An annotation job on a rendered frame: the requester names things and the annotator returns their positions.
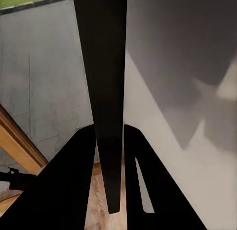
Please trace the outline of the poster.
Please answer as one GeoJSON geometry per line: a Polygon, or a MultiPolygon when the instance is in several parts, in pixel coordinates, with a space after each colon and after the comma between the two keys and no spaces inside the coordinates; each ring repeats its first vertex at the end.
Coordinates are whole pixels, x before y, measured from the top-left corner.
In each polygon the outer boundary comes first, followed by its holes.
{"type": "Polygon", "coordinates": [[[109,214],[120,211],[127,0],[74,0],[109,214]]]}

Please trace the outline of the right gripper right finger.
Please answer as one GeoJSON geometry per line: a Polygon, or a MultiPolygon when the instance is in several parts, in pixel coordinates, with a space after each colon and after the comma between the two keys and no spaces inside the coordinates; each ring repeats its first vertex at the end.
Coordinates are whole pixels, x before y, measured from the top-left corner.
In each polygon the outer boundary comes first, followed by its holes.
{"type": "Polygon", "coordinates": [[[124,125],[127,230],[207,230],[142,132],[124,125]],[[144,211],[137,158],[155,213],[144,211]]]}

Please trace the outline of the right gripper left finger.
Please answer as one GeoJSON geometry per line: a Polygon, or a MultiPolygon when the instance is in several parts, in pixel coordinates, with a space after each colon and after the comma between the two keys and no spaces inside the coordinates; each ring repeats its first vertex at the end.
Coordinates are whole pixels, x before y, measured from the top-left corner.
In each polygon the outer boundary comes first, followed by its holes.
{"type": "Polygon", "coordinates": [[[0,218],[0,230],[84,230],[96,148],[78,130],[0,218]]]}

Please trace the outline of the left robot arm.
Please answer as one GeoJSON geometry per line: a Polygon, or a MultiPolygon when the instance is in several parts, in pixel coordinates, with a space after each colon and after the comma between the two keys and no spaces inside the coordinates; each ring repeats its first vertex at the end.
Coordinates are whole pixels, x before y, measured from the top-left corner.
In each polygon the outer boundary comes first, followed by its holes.
{"type": "Polygon", "coordinates": [[[18,169],[0,165],[0,192],[7,190],[25,191],[38,174],[45,168],[43,166],[35,175],[19,173],[18,169]]]}

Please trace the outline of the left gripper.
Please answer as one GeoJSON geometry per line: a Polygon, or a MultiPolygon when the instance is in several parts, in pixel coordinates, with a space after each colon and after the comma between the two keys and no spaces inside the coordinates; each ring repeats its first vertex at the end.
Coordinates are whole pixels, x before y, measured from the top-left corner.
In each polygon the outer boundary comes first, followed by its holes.
{"type": "Polygon", "coordinates": [[[25,191],[27,189],[27,187],[34,181],[34,179],[36,178],[36,174],[33,175],[33,174],[27,174],[27,182],[26,182],[26,185],[25,187],[22,189],[22,191],[25,191]]]}

